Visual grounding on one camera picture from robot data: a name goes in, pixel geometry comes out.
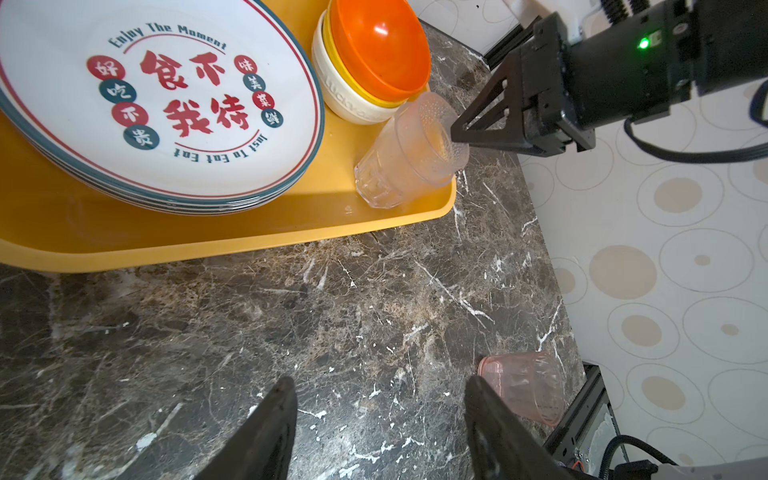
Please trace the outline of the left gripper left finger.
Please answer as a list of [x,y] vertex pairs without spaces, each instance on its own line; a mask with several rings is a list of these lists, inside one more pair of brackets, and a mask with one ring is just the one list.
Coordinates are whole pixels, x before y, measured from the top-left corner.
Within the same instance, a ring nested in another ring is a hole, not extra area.
[[287,478],[297,414],[294,380],[284,376],[195,480]]

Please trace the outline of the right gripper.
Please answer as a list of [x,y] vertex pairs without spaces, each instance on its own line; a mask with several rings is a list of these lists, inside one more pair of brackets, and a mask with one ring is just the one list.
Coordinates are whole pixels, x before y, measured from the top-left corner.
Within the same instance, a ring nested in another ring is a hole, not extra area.
[[578,43],[558,14],[536,19],[452,124],[451,140],[547,157],[569,144],[590,150],[598,127],[621,121],[642,151],[679,158],[639,139],[634,125],[693,94],[767,80],[764,1],[636,1],[631,15],[617,1],[602,7],[610,27]]

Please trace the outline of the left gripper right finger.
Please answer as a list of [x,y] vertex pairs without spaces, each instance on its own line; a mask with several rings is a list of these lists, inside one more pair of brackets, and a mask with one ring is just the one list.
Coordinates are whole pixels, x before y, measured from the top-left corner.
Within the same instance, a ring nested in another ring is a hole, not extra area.
[[476,479],[569,479],[482,377],[466,383],[465,422]]

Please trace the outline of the pink translucent cup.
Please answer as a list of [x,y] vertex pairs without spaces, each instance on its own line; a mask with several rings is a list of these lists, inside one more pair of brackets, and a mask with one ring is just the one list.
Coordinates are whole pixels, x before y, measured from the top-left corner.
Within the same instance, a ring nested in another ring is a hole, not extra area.
[[515,414],[556,427],[565,409],[565,382],[556,360],[546,352],[484,357],[477,374]]

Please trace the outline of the clear plastic cup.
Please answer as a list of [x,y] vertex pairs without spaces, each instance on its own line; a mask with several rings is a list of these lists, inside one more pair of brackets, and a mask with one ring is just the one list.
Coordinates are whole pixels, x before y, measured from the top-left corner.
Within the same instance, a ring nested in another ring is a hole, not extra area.
[[377,209],[394,208],[450,183],[434,186],[407,164],[395,132],[394,119],[385,125],[373,147],[357,163],[354,178],[357,193],[369,206]]

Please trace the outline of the yellow plastic bowl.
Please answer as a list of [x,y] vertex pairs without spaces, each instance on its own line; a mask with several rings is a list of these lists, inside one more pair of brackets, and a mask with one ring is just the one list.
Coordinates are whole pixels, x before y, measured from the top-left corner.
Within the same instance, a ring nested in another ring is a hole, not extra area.
[[341,75],[341,77],[344,79],[346,84],[352,88],[352,90],[360,95],[362,98],[364,98],[366,101],[370,102],[373,105],[376,105],[381,108],[387,108],[387,109],[394,109],[396,107],[399,107],[400,105],[404,104],[406,101],[414,101],[417,99],[417,97],[425,93],[429,90],[428,86],[425,86],[422,90],[417,92],[416,94],[408,97],[404,100],[398,100],[398,101],[387,101],[380,99],[374,95],[372,95],[370,92],[365,90],[350,74],[349,70],[344,65],[338,50],[336,48],[336,45],[333,40],[332,32],[331,32],[331,25],[328,17],[328,11],[324,12],[324,19],[322,20],[322,38],[324,41],[325,48],[327,50],[328,56],[336,69],[336,71]]

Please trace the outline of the cream and orange bowl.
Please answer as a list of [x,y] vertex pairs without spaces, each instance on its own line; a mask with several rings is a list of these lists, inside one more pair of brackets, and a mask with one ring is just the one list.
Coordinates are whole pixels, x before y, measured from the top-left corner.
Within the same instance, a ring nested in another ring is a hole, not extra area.
[[311,60],[322,89],[325,104],[340,118],[358,125],[375,125],[388,121],[397,111],[374,105],[347,84],[331,61],[328,43],[323,39],[326,12],[318,20],[313,34]]

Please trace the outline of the orange plastic bowl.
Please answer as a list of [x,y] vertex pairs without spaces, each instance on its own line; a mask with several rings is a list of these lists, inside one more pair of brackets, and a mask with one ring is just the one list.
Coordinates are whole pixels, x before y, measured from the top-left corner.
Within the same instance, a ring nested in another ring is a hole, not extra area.
[[431,53],[408,2],[332,1],[327,17],[344,66],[368,93],[399,102],[426,86]]

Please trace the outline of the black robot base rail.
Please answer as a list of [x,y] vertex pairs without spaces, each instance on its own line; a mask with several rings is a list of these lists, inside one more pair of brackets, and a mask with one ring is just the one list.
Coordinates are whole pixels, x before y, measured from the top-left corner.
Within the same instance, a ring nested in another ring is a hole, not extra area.
[[559,464],[598,477],[608,443],[620,431],[601,369],[586,364],[585,373],[586,383],[543,447]]

